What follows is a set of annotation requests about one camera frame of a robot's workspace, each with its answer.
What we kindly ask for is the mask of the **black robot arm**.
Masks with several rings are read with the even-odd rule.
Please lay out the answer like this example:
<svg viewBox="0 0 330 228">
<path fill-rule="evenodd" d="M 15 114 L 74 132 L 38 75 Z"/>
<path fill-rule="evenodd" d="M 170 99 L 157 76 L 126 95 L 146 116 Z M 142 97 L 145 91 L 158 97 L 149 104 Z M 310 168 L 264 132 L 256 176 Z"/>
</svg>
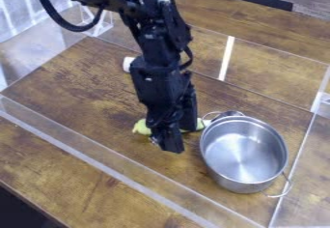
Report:
<svg viewBox="0 0 330 228">
<path fill-rule="evenodd" d="M 198 127 L 197 92 L 189 71 L 191 28 L 175 0 L 75 0 L 121 15 L 142 55 L 129 71 L 139 101 L 147 107 L 146 126 L 151 141 L 173 153 L 185 151 L 182 132 Z"/>
</svg>

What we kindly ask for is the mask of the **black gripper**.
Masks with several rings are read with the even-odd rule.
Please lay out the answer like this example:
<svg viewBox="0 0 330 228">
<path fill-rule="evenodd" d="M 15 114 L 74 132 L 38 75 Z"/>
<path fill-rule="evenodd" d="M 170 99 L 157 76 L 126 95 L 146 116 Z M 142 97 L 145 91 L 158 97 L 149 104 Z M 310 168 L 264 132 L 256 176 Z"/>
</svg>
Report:
<svg viewBox="0 0 330 228">
<path fill-rule="evenodd" d="M 151 141 L 163 151 L 185 151 L 179 129 L 198 129 L 198 99 L 191 73 L 174 68 L 153 68 L 142 57 L 130 65 L 130 74 L 139 101 L 147 107 L 147 127 Z M 178 122 L 170 122 L 170 116 Z"/>
</svg>

